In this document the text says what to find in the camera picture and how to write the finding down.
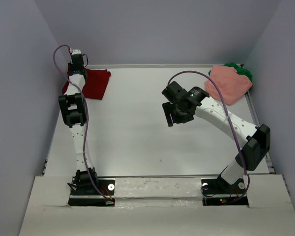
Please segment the dark red t shirt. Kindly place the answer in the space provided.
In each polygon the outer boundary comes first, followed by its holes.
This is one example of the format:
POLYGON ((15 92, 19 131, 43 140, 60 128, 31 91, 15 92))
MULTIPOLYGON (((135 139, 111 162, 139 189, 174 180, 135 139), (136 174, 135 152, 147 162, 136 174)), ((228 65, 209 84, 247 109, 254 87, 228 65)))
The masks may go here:
POLYGON ((111 76, 110 71, 85 69, 87 80, 82 88, 85 98, 102 100, 111 76))

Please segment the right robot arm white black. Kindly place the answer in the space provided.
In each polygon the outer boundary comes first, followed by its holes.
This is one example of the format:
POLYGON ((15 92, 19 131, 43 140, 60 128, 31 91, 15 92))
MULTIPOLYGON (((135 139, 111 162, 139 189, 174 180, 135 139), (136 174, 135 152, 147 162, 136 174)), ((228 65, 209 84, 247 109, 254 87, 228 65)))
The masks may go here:
POLYGON ((194 117, 202 118, 232 138, 239 146, 234 160, 226 166, 210 187, 227 193, 247 171, 254 171, 270 149, 270 128, 246 122, 226 112, 209 94, 199 87, 190 91, 177 82, 165 87, 162 95, 168 100, 162 104, 169 127, 187 123, 194 117))

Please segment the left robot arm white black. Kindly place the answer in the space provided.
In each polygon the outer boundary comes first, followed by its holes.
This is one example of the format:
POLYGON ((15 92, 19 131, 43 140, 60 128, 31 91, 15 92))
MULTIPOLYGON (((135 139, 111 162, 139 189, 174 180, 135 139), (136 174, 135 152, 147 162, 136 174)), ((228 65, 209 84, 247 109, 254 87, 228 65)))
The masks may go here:
POLYGON ((63 123, 69 128, 73 139, 76 172, 69 183, 72 195, 99 195, 99 182, 89 156, 87 144, 88 111, 82 89, 87 81, 84 56, 80 50, 70 52, 67 81, 59 96, 59 107, 63 123))

